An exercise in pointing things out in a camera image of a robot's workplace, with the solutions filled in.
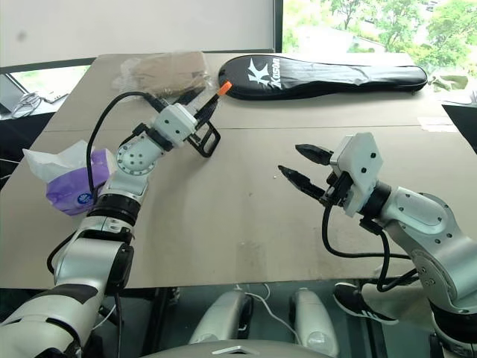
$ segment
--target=orange marker cap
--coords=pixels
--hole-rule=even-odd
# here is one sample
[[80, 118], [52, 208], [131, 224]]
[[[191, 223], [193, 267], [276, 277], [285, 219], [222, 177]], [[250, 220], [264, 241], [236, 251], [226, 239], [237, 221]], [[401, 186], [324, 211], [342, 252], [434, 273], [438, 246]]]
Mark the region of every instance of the orange marker cap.
[[230, 83], [230, 81], [225, 81], [225, 83], [222, 85], [222, 87], [217, 91], [217, 94], [218, 95], [224, 95], [227, 92], [229, 92], [229, 90], [231, 88], [232, 88], [232, 84]]

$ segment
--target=white wall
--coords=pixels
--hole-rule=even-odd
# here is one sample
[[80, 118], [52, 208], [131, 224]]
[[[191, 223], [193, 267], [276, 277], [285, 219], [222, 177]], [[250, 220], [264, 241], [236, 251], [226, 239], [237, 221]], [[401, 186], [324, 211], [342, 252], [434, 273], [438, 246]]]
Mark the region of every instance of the white wall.
[[273, 0], [1, 0], [0, 66], [271, 48]]

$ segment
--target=sneaker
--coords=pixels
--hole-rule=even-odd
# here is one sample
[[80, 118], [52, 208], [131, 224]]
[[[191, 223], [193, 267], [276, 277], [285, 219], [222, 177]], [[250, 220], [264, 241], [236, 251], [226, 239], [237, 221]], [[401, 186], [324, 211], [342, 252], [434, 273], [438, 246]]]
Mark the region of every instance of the sneaker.
[[382, 324], [397, 324], [399, 320], [386, 317], [374, 311], [364, 302], [361, 290], [351, 283], [336, 283], [333, 298], [336, 304], [346, 313], [355, 317], [371, 318]]

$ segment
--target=plastic bag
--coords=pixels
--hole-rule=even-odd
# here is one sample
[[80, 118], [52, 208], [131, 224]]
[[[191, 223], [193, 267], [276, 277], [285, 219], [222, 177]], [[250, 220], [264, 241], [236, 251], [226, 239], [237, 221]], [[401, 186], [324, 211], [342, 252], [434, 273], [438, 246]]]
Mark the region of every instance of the plastic bag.
[[[58, 210], [73, 216], [92, 206], [86, 171], [86, 146], [81, 140], [59, 154], [23, 149], [31, 172], [46, 184], [46, 198]], [[113, 155], [107, 149], [91, 153], [95, 186], [116, 170]]]
[[162, 98], [178, 97], [194, 89], [216, 90], [199, 51], [130, 58], [121, 65], [121, 76], [112, 87], [119, 92], [143, 91]]

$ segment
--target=person's foot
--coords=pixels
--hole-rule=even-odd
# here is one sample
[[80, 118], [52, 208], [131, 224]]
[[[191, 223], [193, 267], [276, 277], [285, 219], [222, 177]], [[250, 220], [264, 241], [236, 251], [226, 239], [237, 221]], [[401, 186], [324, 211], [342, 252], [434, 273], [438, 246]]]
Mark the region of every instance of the person's foot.
[[336, 283], [333, 298], [344, 312], [354, 315], [355, 317], [371, 318], [374, 321], [388, 325], [399, 322], [399, 320], [386, 317], [369, 307], [366, 302], [364, 302], [361, 290], [351, 283]]

